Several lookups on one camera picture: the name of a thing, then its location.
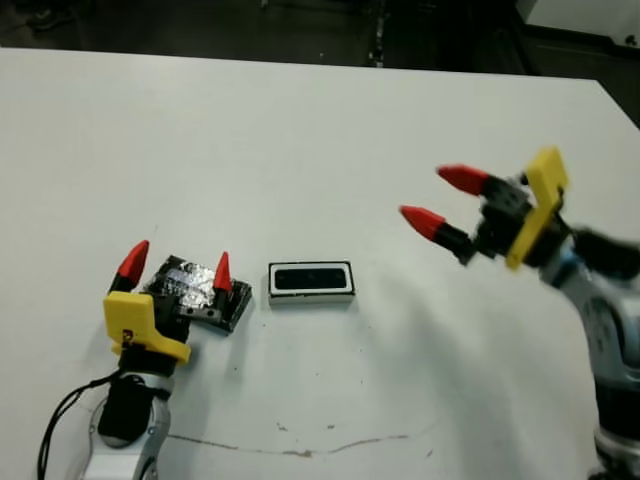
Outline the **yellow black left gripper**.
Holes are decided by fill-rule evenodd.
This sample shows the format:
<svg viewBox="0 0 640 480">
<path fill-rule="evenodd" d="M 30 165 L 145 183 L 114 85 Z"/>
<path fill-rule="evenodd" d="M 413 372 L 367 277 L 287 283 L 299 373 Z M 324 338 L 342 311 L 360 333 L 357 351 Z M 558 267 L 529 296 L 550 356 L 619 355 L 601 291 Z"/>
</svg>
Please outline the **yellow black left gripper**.
<svg viewBox="0 0 640 480">
<path fill-rule="evenodd" d="M 142 276 L 149 241 L 136 244 L 115 272 L 103 301 L 106 331 L 125 372 L 141 372 L 169 378 L 188 363 L 190 325 L 218 325 L 231 294 L 229 255 L 224 251 L 213 281 L 214 307 L 184 305 L 175 295 L 124 293 L 133 291 Z"/>
</svg>

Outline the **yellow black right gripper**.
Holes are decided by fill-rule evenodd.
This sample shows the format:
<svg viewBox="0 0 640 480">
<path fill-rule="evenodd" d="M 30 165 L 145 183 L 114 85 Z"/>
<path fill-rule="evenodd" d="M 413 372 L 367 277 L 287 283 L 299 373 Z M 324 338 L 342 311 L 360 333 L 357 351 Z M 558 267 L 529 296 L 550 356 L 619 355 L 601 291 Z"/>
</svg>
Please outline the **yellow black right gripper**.
<svg viewBox="0 0 640 480">
<path fill-rule="evenodd" d="M 556 147 L 541 149 L 523 172 L 511 179 L 464 164 L 441 165 L 437 174 L 454 188 L 484 199 L 474 235 L 423 207 L 402 205 L 399 211 L 416 232 L 453 250 L 463 264 L 480 253 L 503 257 L 513 271 L 522 265 L 537 268 L 568 235 L 558 215 L 569 179 Z"/>
</svg>

